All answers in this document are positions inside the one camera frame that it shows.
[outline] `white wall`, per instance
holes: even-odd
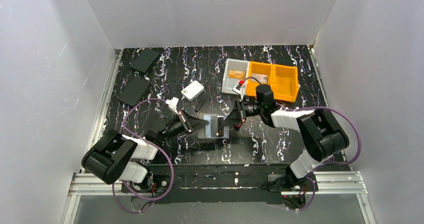
[[[313,44],[335,0],[88,0],[116,49]]]
[[[422,223],[423,3],[336,0],[315,45],[330,106],[362,133],[353,166],[378,223]]]
[[[0,0],[0,216],[60,223],[114,49],[87,0]]]

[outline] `marble-patterned tabletop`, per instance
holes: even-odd
[[[236,95],[221,92],[227,58],[263,63],[296,66],[299,93],[295,103],[281,102],[289,108],[324,106],[324,97],[307,46],[226,46],[226,47],[173,47],[152,48],[160,52],[158,63],[147,76],[139,76],[130,64],[143,49],[124,49],[118,68],[112,97],[104,127],[126,134],[123,117],[131,109],[118,101],[118,96],[132,78],[151,81],[146,98],[180,98],[181,106],[190,115],[198,117],[193,107],[196,101],[181,100],[181,90],[197,80],[205,86],[205,98],[201,113],[227,115],[231,112]],[[173,118],[162,102],[148,102],[131,114],[128,127],[143,135],[152,125],[161,126]],[[285,128],[271,128],[250,117],[239,132],[230,132],[228,139],[199,139],[197,133],[179,135],[167,141],[163,148],[171,156],[173,164],[250,164],[291,163],[304,149],[300,133]],[[151,164],[164,164],[158,154]]]

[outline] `white connector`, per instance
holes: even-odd
[[[237,87],[239,86],[239,84],[234,85],[234,87],[232,88],[232,90],[234,92],[236,92],[237,94],[239,94],[241,96],[241,98],[243,98],[243,96],[245,95],[245,89],[240,87],[239,89],[237,89]]]
[[[166,100],[165,103],[168,104],[168,107],[172,111],[172,113],[174,113],[175,115],[178,115],[178,111],[176,110],[177,109],[176,107],[178,104],[178,98],[173,97],[170,100]]]

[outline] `storage tray compartment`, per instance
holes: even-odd
[[[274,84],[271,86],[274,99],[295,102],[299,91],[298,69],[284,65],[275,68]]]
[[[229,77],[230,71],[235,71],[237,74],[242,74],[242,72],[244,72],[244,76],[240,75],[239,78],[231,78]],[[248,72],[249,61],[227,59],[227,61],[225,62],[225,72],[224,77],[222,79],[223,86],[221,92],[227,94],[236,94],[233,91],[234,85],[238,84],[240,80],[246,78]]]
[[[273,79],[273,65],[259,63],[259,62],[250,62],[249,76],[257,77],[262,84],[269,84],[272,88],[274,79]],[[246,95],[256,97],[256,87],[259,83],[256,80],[248,79],[247,80],[247,89]]]

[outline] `white box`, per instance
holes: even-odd
[[[201,85],[201,83],[195,80],[191,82],[183,90],[181,90],[181,94],[182,96],[184,96],[184,98],[188,99],[189,101],[192,101],[204,90],[205,88],[203,87],[203,85]]]

